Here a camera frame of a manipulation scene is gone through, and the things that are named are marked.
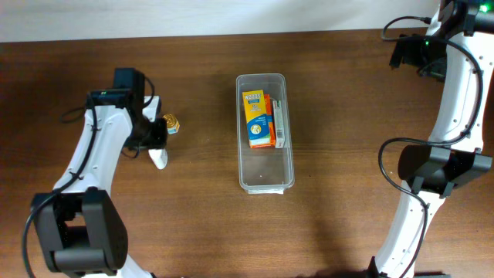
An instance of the small gold object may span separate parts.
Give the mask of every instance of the small gold object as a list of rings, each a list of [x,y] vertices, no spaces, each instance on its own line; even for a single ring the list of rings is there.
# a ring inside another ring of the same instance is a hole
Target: small gold object
[[[177,118],[172,114],[166,114],[163,118],[167,121],[168,134],[176,134],[180,128]]]

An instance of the small box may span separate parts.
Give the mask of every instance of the small box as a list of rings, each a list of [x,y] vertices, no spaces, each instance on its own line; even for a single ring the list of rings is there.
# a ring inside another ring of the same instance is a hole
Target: small box
[[[264,92],[262,90],[244,92],[242,97],[244,100],[245,120],[247,123],[250,147],[269,146],[271,144],[271,138],[274,136],[274,130],[269,128],[270,117],[268,117],[266,111]]]
[[[283,126],[283,109],[281,100],[274,100],[272,102],[272,109],[274,110],[273,117],[276,129],[275,147],[282,148],[285,145],[285,127]]]
[[[272,117],[272,109],[271,109],[271,98],[269,97],[268,94],[264,95],[264,103],[266,104],[266,115],[268,118],[268,128],[269,128],[269,134],[270,140],[268,144],[258,144],[256,146],[253,146],[252,148],[259,148],[259,147],[275,147],[276,146],[276,135],[275,135],[275,125],[273,123],[273,117]]]

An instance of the green light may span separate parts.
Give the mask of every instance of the green light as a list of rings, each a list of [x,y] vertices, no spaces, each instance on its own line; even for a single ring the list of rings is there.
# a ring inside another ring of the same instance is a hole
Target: green light
[[[491,9],[489,5],[480,5],[480,12],[488,12]]]

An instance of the wooden table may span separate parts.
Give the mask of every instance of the wooden table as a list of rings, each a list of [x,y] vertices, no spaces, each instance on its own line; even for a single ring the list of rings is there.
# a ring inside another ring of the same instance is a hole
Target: wooden table
[[[427,138],[443,87],[409,66],[391,71],[394,44],[377,30],[0,47],[0,276],[9,278],[25,276],[20,239],[32,196],[52,189],[80,137],[82,122],[59,124],[60,114],[83,104],[88,90],[111,86],[115,67],[148,75],[162,111],[181,123],[163,171],[146,154],[122,157],[113,180],[130,254],[159,277],[366,269],[399,199],[379,172],[377,150],[391,137]],[[296,182],[285,195],[239,186],[235,78],[246,73],[286,78]],[[484,153],[494,154],[492,97],[485,122]],[[402,147],[385,157],[395,178]],[[418,271],[492,277],[493,182],[486,175],[448,199]],[[38,277],[61,277],[47,271],[34,229],[29,254]]]

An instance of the yellow box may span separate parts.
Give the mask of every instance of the yellow box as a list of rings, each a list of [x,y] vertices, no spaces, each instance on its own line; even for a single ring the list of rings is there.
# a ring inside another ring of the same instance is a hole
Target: yellow box
[[[266,113],[264,92],[262,90],[243,92],[242,97],[250,147],[270,144],[271,131]]]

